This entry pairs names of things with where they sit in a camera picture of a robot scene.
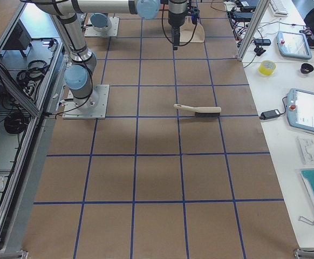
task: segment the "tablet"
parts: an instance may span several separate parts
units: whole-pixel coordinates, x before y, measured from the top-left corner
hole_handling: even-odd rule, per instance
[[[286,116],[290,126],[314,132],[314,93],[292,88],[288,93]]]
[[[277,45],[283,57],[306,60],[312,58],[305,34],[279,31]]]

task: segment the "tiled surface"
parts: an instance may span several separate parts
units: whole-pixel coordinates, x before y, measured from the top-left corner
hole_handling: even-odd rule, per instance
[[[210,5],[199,4],[206,42],[178,51],[160,14],[117,15],[117,38],[88,40],[94,82],[111,85],[107,118],[57,120],[24,241],[31,258],[293,258],[231,28]]]

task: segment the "white table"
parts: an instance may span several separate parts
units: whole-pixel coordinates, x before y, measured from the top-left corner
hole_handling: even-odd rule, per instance
[[[282,18],[282,22],[304,24],[291,0],[283,0],[283,4],[289,11],[289,16]],[[279,20],[272,15],[270,10],[267,10],[262,22],[269,22],[273,19]],[[298,32],[300,29],[302,29],[300,26],[280,25],[280,30],[283,31]],[[264,36],[266,33],[277,31],[278,23],[275,23],[265,26],[262,34]],[[261,36],[257,33],[255,37],[260,38]],[[253,63],[245,68],[245,72],[258,113],[276,108],[283,112],[282,98],[291,88],[314,92],[314,71],[307,75],[301,74],[300,67],[305,62],[304,60],[282,57],[276,45],[276,34],[267,35],[264,38],[272,41],[271,46],[264,47],[267,52],[256,57]],[[243,59],[243,65],[247,65],[253,59],[255,55],[253,49],[252,44]],[[314,51],[312,51],[312,55],[312,59],[307,62],[314,66]],[[267,59],[274,61],[277,66],[269,77],[258,72],[260,62]],[[301,169],[314,168],[314,165],[302,163],[296,140],[297,137],[300,137],[314,141],[314,135],[290,127],[286,116],[262,121],[262,127],[298,245],[300,248],[314,248],[314,226],[298,220],[300,216],[303,216],[314,221],[314,208],[301,178]]]

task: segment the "blue joint cap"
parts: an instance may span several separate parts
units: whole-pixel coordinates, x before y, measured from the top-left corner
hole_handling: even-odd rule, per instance
[[[87,71],[80,65],[72,65],[65,71],[65,81],[72,90],[81,89],[87,82]]]
[[[106,13],[93,13],[90,16],[90,21],[93,26],[102,28],[108,24],[108,15]]]
[[[159,6],[159,0],[138,0],[136,10],[141,18],[150,20],[157,16]]]

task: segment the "metal bracket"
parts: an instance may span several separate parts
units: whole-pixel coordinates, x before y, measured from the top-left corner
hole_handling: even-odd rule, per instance
[[[99,99],[98,104],[96,107],[87,109],[87,110],[80,110],[75,109],[69,113],[64,113],[64,119],[105,119],[105,114],[107,112],[107,104],[108,104],[108,96],[109,96],[109,85],[95,85],[93,90],[97,92]],[[73,94],[71,91],[67,98],[73,98]],[[66,103],[65,111],[71,110],[76,108],[74,102]]]
[[[87,27],[84,36],[86,38],[108,38],[108,37],[116,37],[119,31],[119,17],[108,17],[112,23],[112,27],[107,31],[96,31],[93,27]]]

